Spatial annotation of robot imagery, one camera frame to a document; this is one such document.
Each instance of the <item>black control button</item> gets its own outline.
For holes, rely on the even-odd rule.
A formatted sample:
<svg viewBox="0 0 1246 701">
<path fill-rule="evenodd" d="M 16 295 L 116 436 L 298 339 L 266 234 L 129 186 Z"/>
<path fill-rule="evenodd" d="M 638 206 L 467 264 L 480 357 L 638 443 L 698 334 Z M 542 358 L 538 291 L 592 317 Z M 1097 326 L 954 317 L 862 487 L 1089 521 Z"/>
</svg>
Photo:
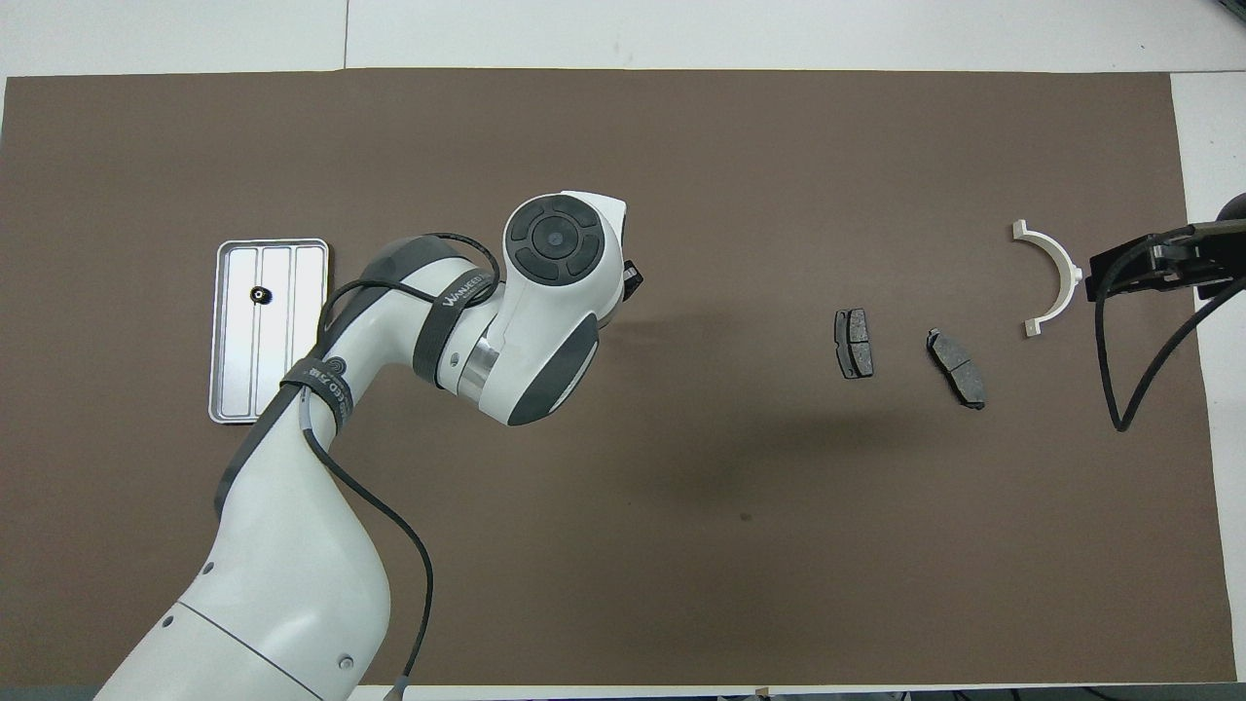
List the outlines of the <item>black control button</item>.
<svg viewBox="0 0 1246 701">
<path fill-rule="evenodd" d="M 568 197 L 566 194 L 556 194 L 551 197 L 549 207 L 554 212 L 562 212 L 568 217 L 576 219 L 576 223 L 588 228 L 597 225 L 597 210 L 584 203 L 582 199 L 574 197 Z"/>
<path fill-rule="evenodd" d="M 511 238 L 515 240 L 527 238 L 528 229 L 532 228 L 532 222 L 543 213 L 545 209 L 541 207 L 541 199 L 533 199 L 520 207 L 520 210 L 515 212 L 515 215 L 511 217 Z"/>
<path fill-rule="evenodd" d="M 602 248 L 602 238 L 592 233 L 584 234 L 584 244 L 574 255 L 567 260 L 567 271 L 573 275 L 582 275 L 584 270 L 592 268 L 597 259 L 597 252 Z"/>
<path fill-rule="evenodd" d="M 531 248 L 520 248 L 516 250 L 515 261 L 541 279 L 548 279 L 549 281 L 558 279 L 558 265 L 543 258 L 537 258 Z"/>
<path fill-rule="evenodd" d="M 562 259 L 579 245 L 579 232 L 571 219 L 546 217 L 532 227 L 532 245 L 546 258 Z"/>
</svg>

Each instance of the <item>white semicircular bracket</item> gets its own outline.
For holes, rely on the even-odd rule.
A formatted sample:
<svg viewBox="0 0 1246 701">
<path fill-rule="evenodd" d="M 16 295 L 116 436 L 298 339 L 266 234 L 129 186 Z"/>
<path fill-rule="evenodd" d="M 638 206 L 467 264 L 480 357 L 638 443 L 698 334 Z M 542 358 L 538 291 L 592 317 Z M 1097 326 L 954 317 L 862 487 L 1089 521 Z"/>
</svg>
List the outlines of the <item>white semicircular bracket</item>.
<svg viewBox="0 0 1246 701">
<path fill-rule="evenodd" d="M 1013 222 L 1013 240 L 1028 240 L 1047 250 L 1047 254 L 1052 256 L 1055 266 L 1060 270 L 1060 293 L 1055 298 L 1055 301 L 1052 303 L 1052 308 L 1042 316 L 1025 319 L 1025 336 L 1028 337 L 1043 332 L 1043 324 L 1054 319 L 1057 314 L 1069 305 L 1069 301 L 1073 300 L 1073 291 L 1077 290 L 1083 275 L 1082 268 L 1073 264 L 1069 252 L 1059 242 L 1045 233 L 1030 230 L 1025 227 L 1025 219 Z"/>
</svg>

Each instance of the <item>black clamp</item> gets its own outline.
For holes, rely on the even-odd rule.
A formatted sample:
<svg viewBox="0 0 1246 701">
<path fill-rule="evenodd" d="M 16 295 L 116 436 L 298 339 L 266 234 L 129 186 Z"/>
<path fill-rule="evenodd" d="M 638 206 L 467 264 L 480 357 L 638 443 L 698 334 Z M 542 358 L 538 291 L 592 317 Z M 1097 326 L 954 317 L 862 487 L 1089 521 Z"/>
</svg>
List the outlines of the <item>black clamp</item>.
<svg viewBox="0 0 1246 701">
<path fill-rule="evenodd" d="M 632 260 L 623 260 L 623 300 L 627 301 L 629 296 L 640 286 L 644 281 L 644 275 L 640 274 L 640 269 L 635 266 Z"/>
<path fill-rule="evenodd" d="M 1094 301 L 1113 265 L 1106 296 L 1139 289 L 1195 285 L 1210 299 L 1246 276 L 1246 192 L 1234 197 L 1214 222 L 1149 233 L 1090 256 L 1087 299 Z"/>
<path fill-rule="evenodd" d="M 282 379 L 282 385 L 305 387 L 324 400 L 329 411 L 333 412 L 333 421 L 338 425 L 338 431 L 341 431 L 341 425 L 346 423 L 346 420 L 355 411 L 350 386 L 341 377 L 344 372 L 346 372 L 346 364 L 341 359 L 321 361 L 309 356 L 294 364 L 290 372 Z"/>
</svg>

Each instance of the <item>black strap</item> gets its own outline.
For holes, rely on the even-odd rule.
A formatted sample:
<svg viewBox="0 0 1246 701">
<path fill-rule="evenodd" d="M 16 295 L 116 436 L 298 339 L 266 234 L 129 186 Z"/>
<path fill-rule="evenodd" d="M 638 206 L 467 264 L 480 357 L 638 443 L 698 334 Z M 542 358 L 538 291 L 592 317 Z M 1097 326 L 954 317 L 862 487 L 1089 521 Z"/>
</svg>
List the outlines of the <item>black strap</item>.
<svg viewBox="0 0 1246 701">
<path fill-rule="evenodd" d="M 437 383 L 437 366 L 441 364 L 441 354 L 446 349 L 450 334 L 459 322 L 459 316 L 467 308 L 467 301 L 471 301 L 492 279 L 492 275 L 485 270 L 472 268 L 441 290 L 437 300 L 429 306 L 429 316 L 424 319 L 424 326 L 415 340 L 415 352 L 411 355 L 411 367 L 415 369 L 415 375 L 425 382 L 445 390 Z"/>
<path fill-rule="evenodd" d="M 295 385 L 314 392 L 333 412 L 333 421 L 341 431 L 341 425 L 346 423 L 355 411 L 355 401 L 350 396 L 350 386 L 341 377 L 346 372 L 346 365 L 341 359 L 329 359 L 321 361 L 308 356 L 285 374 L 282 385 Z"/>
</svg>

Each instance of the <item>black cable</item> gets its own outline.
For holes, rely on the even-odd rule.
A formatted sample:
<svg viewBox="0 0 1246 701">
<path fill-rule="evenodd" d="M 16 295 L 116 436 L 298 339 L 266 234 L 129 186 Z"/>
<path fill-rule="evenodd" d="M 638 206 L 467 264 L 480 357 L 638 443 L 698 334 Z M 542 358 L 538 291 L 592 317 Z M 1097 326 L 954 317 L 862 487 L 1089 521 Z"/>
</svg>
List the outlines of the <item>black cable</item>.
<svg viewBox="0 0 1246 701">
<path fill-rule="evenodd" d="M 1091 686 L 1083 686 L 1082 691 L 1085 691 L 1087 694 L 1089 694 L 1091 696 L 1101 699 L 1103 701 L 1129 701 L 1128 699 L 1121 699 L 1120 696 L 1109 696 L 1108 694 L 1104 694 L 1104 692 L 1101 692 L 1098 689 L 1094 689 Z"/>
<path fill-rule="evenodd" d="M 1138 381 L 1138 387 L 1134 388 L 1134 395 L 1129 398 L 1129 405 L 1125 407 L 1124 416 L 1121 416 L 1120 408 L 1116 406 L 1116 393 L 1111 386 L 1111 371 L 1108 369 L 1108 341 L 1104 334 L 1103 322 L 1103 311 L 1104 304 L 1108 300 L 1108 293 L 1125 265 L 1145 253 L 1150 247 L 1163 245 L 1177 235 L 1190 233 L 1190 227 L 1181 227 L 1166 233 L 1146 237 L 1113 261 L 1111 266 L 1108 268 L 1108 271 L 1104 273 L 1103 280 L 1099 283 L 1099 289 L 1095 293 L 1094 339 L 1099 349 L 1099 380 L 1103 383 L 1104 400 L 1108 401 L 1108 413 L 1111 417 L 1111 426 L 1114 426 L 1118 432 L 1129 431 L 1130 425 L 1134 423 L 1134 416 L 1138 413 L 1138 408 L 1141 406 L 1143 398 L 1146 396 L 1146 391 L 1151 387 L 1151 381 L 1155 380 L 1160 369 L 1163 369 L 1164 364 L 1168 362 L 1169 356 L 1172 355 L 1176 346 L 1185 340 L 1185 336 L 1190 335 L 1190 331 L 1192 331 L 1194 327 L 1202 321 L 1202 319 L 1207 318 L 1207 315 L 1219 309 L 1225 301 L 1246 288 L 1246 276 L 1234 280 L 1229 286 L 1221 289 L 1215 296 L 1209 299 L 1202 308 L 1186 319 L 1185 322 L 1182 322 L 1180 327 L 1177 327 L 1176 331 L 1174 331 L 1172 335 L 1164 341 L 1159 354 L 1155 355 L 1155 359 L 1151 360 L 1151 364 L 1143 374 L 1141 380 Z"/>
<path fill-rule="evenodd" d="M 368 491 L 366 487 L 359 484 L 355 478 L 350 477 L 341 466 L 334 461 L 329 453 L 320 447 L 320 442 L 316 441 L 315 433 L 310 428 L 303 430 L 303 440 L 307 441 L 308 448 L 315 454 L 316 459 L 320 461 L 333 477 L 341 481 L 343 484 L 350 488 L 351 492 L 358 494 L 373 506 L 378 512 L 385 514 L 385 517 L 394 522 L 397 528 L 402 529 L 411 543 L 415 544 L 415 549 L 420 552 L 420 559 L 424 560 L 425 572 L 425 591 L 424 591 L 424 614 L 420 616 L 420 631 L 415 636 L 415 644 L 411 646 L 411 654 L 406 659 L 406 665 L 402 667 L 402 676 L 411 676 L 411 669 L 415 666 L 415 659 L 420 655 L 420 647 L 424 645 L 424 635 L 429 631 L 429 618 L 432 614 L 432 558 L 429 557 L 429 549 L 424 545 L 424 540 L 420 535 L 415 533 L 406 520 L 397 514 L 394 509 L 389 507 L 385 502 L 381 502 L 379 497 Z"/>
<path fill-rule="evenodd" d="M 467 301 L 467 304 L 465 304 L 465 306 L 475 306 L 477 304 L 482 304 L 486 300 L 488 300 L 488 298 L 492 296 L 495 291 L 497 291 L 497 285 L 501 284 L 502 268 L 501 265 L 498 265 L 497 258 L 493 256 L 493 253 L 487 247 L 485 247 L 485 244 L 476 240 L 475 238 L 467 235 L 460 235 L 457 233 L 442 232 L 442 233 L 431 233 L 429 235 L 436 235 L 437 238 L 445 238 L 450 240 L 457 240 L 460 243 L 466 243 L 467 245 L 471 245 L 476 250 L 480 250 L 485 255 L 485 258 L 488 259 L 488 265 L 490 268 L 492 268 L 493 278 L 490 280 L 487 285 L 480 288 L 480 290 L 477 290 L 476 294 L 472 294 L 472 298 Z M 406 294 L 410 294 L 411 296 L 415 296 L 416 299 L 422 299 L 430 304 L 436 301 L 437 299 L 436 296 L 429 294 L 427 291 L 424 291 L 422 289 L 416 289 L 409 284 L 404 284 L 401 281 L 394 281 L 390 279 L 360 278 L 348 281 L 346 284 L 339 286 L 338 289 L 334 289 L 333 293 L 329 294 L 328 299 L 325 299 L 324 305 L 320 306 L 320 315 L 316 319 L 316 326 L 315 326 L 316 345 L 319 345 L 320 341 L 324 339 L 324 331 L 328 330 L 329 318 L 333 315 L 333 308 L 338 304 L 338 301 L 341 299 L 344 294 L 346 294 L 353 289 L 378 288 L 378 286 L 385 289 L 396 289 L 397 291 L 404 291 Z"/>
<path fill-rule="evenodd" d="M 490 296 L 493 295 L 493 293 L 497 290 L 497 285 L 501 283 L 501 266 L 497 263 L 497 258 L 493 256 L 493 253 L 490 252 L 488 248 L 486 248 L 482 243 L 480 243 L 473 238 L 460 235 L 457 233 L 435 233 L 431 235 L 436 235 L 437 238 L 459 240 L 460 243 L 466 243 L 467 245 L 471 245 L 472 248 L 480 250 L 488 259 L 488 264 L 492 268 L 493 278 L 490 280 L 487 285 L 477 290 L 476 294 L 473 294 L 472 298 L 465 304 L 465 306 L 475 306 L 477 304 L 482 304 Z M 405 294 L 410 294 L 416 299 L 422 299 L 425 301 L 429 301 L 430 304 L 436 301 L 436 296 L 421 289 L 416 289 L 409 284 L 404 284 L 401 281 L 394 281 L 388 279 L 355 279 L 348 281 L 346 284 L 339 286 L 331 294 L 329 294 L 328 299 L 325 299 L 324 305 L 320 306 L 320 315 L 316 320 L 316 345 L 315 345 L 316 347 L 321 347 L 324 332 L 329 327 L 330 322 L 329 319 L 333 314 L 334 305 L 336 305 L 336 303 L 348 291 L 361 288 L 394 289 L 397 291 L 402 291 Z M 415 529 L 412 529 L 411 525 L 406 523 L 406 520 L 402 517 L 400 517 L 397 512 L 391 509 L 389 504 L 386 504 L 379 497 L 369 492 L 368 488 L 365 488 L 363 484 L 355 481 L 355 478 L 350 477 L 350 474 L 341 466 L 339 466 L 338 462 L 333 459 L 333 457 L 329 456 L 329 452 L 320 446 L 320 442 L 316 441 L 315 432 L 313 432 L 310 427 L 303 428 L 303 440 L 307 442 L 308 448 L 312 449 L 312 453 L 316 457 L 318 461 L 320 461 L 320 464 L 323 464 L 325 469 L 328 469 L 335 478 L 341 481 L 343 484 L 349 487 L 351 492 L 363 498 L 364 502 L 368 502 L 373 508 L 384 514 L 385 518 L 394 522 L 394 524 L 397 525 L 397 528 L 401 529 L 404 534 L 406 534 L 406 537 L 411 540 L 411 543 L 415 544 L 415 549 L 420 552 L 420 560 L 424 563 L 424 573 L 425 573 L 424 611 L 420 615 L 420 629 L 415 635 L 415 642 L 411 645 L 411 652 L 410 655 L 407 655 L 406 665 L 404 665 L 402 667 L 402 676 L 397 679 L 397 681 L 394 684 L 394 689 L 391 689 L 390 692 L 385 696 L 386 699 L 401 699 L 402 691 L 406 689 L 407 679 L 411 676 L 411 670 L 415 667 L 415 660 L 420 655 L 420 647 L 424 646 L 424 636 L 429 633 L 429 619 L 432 615 L 432 558 L 429 557 L 429 549 L 425 547 L 424 540 L 420 539 L 420 535 L 415 533 Z"/>
</svg>

